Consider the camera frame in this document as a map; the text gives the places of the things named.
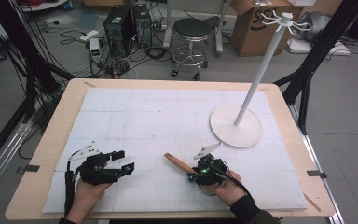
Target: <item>sleeve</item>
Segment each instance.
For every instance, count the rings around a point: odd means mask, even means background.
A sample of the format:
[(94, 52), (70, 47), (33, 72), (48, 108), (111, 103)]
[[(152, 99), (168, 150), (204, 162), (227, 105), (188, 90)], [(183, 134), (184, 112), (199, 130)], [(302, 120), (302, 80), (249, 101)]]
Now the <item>sleeve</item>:
[(76, 224), (76, 223), (62, 217), (58, 224)]
[(279, 222), (270, 213), (259, 209), (248, 195), (238, 199), (231, 205), (231, 212), (239, 223), (250, 224), (278, 224)]

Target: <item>white paper sheet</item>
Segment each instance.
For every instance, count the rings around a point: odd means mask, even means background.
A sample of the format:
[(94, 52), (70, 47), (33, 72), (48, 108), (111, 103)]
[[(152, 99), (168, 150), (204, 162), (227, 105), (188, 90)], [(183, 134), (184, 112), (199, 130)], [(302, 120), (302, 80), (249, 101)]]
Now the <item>white paper sheet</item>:
[[(95, 212), (227, 210), (217, 198), (202, 195), (163, 155), (170, 152), (196, 166), (193, 156), (202, 147), (218, 143), (210, 128), (213, 110), (222, 104), (241, 105), (246, 93), (89, 89), (57, 163), (43, 212), (63, 212), (66, 163), (91, 141), (104, 153), (126, 152), (126, 158), (110, 161), (106, 168), (135, 162), (135, 171), (113, 184)], [(212, 154), (241, 175), (260, 208), (307, 208), (265, 94), (256, 92), (249, 108), (262, 120), (262, 140), (246, 149), (221, 146)], [(83, 161), (72, 162), (72, 170)]]

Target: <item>computer tower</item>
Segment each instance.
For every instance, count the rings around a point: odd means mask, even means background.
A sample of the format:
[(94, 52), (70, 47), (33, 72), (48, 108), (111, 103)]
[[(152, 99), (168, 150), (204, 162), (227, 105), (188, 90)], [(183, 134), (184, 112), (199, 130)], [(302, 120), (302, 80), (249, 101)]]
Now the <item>computer tower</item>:
[(152, 46), (152, 20), (146, 4), (135, 4), (132, 6), (133, 18), (136, 24), (136, 33), (142, 32), (142, 39), (138, 38), (139, 46)]
[(111, 55), (127, 57), (130, 54), (130, 40), (136, 35), (131, 8), (113, 6), (103, 27)]

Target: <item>round white base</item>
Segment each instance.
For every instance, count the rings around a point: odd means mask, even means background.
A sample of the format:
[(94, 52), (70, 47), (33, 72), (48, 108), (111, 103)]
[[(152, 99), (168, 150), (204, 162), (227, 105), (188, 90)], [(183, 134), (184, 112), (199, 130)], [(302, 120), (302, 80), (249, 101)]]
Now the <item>round white base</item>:
[(247, 109), (240, 124), (234, 124), (240, 112), (240, 105), (222, 105), (211, 115), (211, 128), (214, 135), (231, 147), (252, 147), (263, 135), (263, 124), (258, 116)]

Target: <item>white pole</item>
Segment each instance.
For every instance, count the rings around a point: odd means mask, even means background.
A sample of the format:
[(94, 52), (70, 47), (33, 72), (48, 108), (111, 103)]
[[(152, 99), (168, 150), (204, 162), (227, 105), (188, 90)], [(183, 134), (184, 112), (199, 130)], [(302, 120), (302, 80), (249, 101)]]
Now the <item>white pole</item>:
[(279, 30), (277, 32), (275, 32), (274, 36), (272, 37), (271, 42), (269, 43), (267, 52), (264, 55), (263, 61), (260, 64), (260, 67), (258, 69), (258, 72), (255, 76), (254, 81), (252, 82), (251, 89), (248, 91), (248, 94), (246, 95), (245, 101), (243, 102), (240, 112), (238, 113), (238, 116), (235, 119), (234, 124), (236, 126), (238, 126), (240, 124), (243, 114), (245, 113), (249, 103), (251, 102), (252, 97), (255, 94), (255, 90), (257, 89), (257, 86), (260, 83), (261, 78), (264, 76), (264, 73), (266, 72), (267, 66), (269, 65), (269, 62), (271, 61), (272, 56), (274, 55), (275, 49), (278, 47), (278, 44), (281, 41), (283, 33), (286, 30), (286, 26), (281, 26), (278, 29)]

